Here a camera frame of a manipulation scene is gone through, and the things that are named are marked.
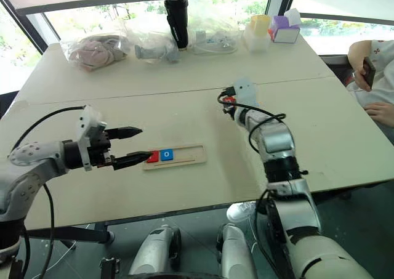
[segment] person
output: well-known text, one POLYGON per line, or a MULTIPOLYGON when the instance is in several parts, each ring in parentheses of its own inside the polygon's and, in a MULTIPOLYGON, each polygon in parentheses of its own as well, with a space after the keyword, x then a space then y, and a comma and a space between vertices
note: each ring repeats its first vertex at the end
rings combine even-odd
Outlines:
POLYGON ((349 48, 352 78, 345 83, 366 113, 394 145, 394 41, 360 41, 349 48), (364 76, 364 58, 376 68, 372 88, 364 76))

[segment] white table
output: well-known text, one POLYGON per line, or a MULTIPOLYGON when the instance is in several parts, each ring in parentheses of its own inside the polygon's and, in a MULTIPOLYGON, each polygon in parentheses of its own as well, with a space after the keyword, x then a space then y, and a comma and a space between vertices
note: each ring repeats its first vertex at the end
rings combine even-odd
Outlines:
POLYGON ((334 74, 301 36, 295 44, 271 43, 264 54, 250 54, 241 44, 227 55, 182 52, 176 64, 151 65, 129 56, 91 73, 68 64, 60 45, 53 44, 16 99, 37 104, 215 89, 244 76, 265 84, 334 74))
MULTIPOLYGON (((336 78, 257 86, 261 107, 287 114, 300 167, 307 169, 311 191, 390 180, 394 148, 336 78)), ((84 100, 101 111, 108 128, 144 130, 132 139, 113 141, 117 156, 147 148, 204 144, 207 163, 143 171, 134 166, 82 169, 49 182, 55 200, 56 226, 66 226, 178 211, 260 196, 266 178, 247 133, 224 115, 218 89, 84 100)), ((17 103, 0 121, 1 156, 20 134, 43 115, 81 102, 17 103)), ((75 139, 78 111, 57 115, 26 140, 75 139)), ((26 226, 49 226, 47 197, 39 192, 26 226)))

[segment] white sneaker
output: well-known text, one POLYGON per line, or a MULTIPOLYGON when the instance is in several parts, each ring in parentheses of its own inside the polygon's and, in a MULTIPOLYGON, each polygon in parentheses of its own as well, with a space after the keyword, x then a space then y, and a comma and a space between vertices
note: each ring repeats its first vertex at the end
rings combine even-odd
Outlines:
POLYGON ((253 213, 256 201, 234 203, 227 209, 227 219, 230 222, 242 222, 253 213))

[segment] black thermos bottle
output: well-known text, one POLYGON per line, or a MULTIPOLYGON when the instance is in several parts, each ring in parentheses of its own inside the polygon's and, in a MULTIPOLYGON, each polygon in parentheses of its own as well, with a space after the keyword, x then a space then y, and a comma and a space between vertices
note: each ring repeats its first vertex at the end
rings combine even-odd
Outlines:
POLYGON ((187 5, 187 0, 164 0, 171 33, 177 41, 178 48, 181 50, 186 49, 188 44, 187 5))

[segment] blue block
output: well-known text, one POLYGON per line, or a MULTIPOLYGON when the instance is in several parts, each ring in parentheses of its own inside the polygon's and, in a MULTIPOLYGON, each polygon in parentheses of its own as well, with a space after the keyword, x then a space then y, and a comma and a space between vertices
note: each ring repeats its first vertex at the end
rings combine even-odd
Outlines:
POLYGON ((161 161, 169 161, 174 159, 174 151, 171 148, 167 150, 160 151, 160 160, 161 161))

